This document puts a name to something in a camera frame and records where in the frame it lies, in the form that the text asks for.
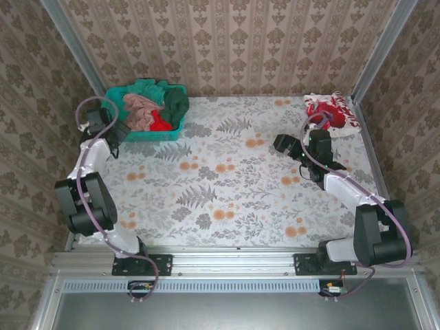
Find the red and white cloth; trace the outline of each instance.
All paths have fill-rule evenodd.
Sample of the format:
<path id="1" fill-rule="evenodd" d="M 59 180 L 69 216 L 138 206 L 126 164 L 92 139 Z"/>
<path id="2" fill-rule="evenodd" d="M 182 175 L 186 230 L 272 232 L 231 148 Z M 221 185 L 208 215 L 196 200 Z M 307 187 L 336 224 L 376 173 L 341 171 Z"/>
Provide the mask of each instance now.
<path id="1" fill-rule="evenodd" d="M 308 116 L 313 114 L 316 110 L 319 110 L 320 105 L 322 109 L 328 109 L 329 107 L 331 107 L 334 111 L 338 112 L 337 117 L 339 120 L 337 120 L 337 123 L 334 124 L 337 127 L 331 126 L 331 120 L 323 126 L 323 129 L 326 129 L 330 132 L 330 136 L 332 138 L 342 138 L 344 136 L 360 132 L 360 124 L 351 112 L 348 104 L 345 102 L 344 96 L 341 94 L 340 91 L 335 91 L 331 95 L 305 95 L 304 103 L 307 107 L 306 112 Z M 318 124 L 310 124 L 311 129 L 314 129 L 316 127 L 318 127 Z"/>

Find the patterned wallpaper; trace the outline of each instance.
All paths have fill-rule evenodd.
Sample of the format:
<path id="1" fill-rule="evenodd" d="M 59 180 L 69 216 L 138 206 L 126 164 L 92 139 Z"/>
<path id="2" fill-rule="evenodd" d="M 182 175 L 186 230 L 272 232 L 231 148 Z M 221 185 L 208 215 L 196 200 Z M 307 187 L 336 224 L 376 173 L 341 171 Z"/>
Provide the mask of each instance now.
<path id="1" fill-rule="evenodd" d="M 38 1 L 0 1 L 0 329 L 24 329 L 67 236 L 54 196 L 89 83 Z"/>
<path id="2" fill-rule="evenodd" d="M 107 87 L 349 94 L 397 0 L 61 0 Z"/>
<path id="3" fill-rule="evenodd" d="M 439 1 L 419 1 L 361 105 L 388 191 L 405 201 L 440 303 Z"/>

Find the floral tablecloth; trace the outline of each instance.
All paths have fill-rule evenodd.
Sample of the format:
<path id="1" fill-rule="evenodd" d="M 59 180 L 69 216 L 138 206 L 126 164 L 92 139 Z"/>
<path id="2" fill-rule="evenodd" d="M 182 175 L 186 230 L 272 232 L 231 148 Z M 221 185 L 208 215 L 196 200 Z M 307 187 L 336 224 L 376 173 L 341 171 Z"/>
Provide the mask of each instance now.
<path id="1" fill-rule="evenodd" d="M 107 162 L 119 221 L 148 245 L 298 247 L 352 235 L 353 214 L 272 145 L 298 137 L 305 119 L 300 97 L 191 98 L 178 141 L 124 143 Z M 376 192 L 360 134 L 332 143 Z"/>

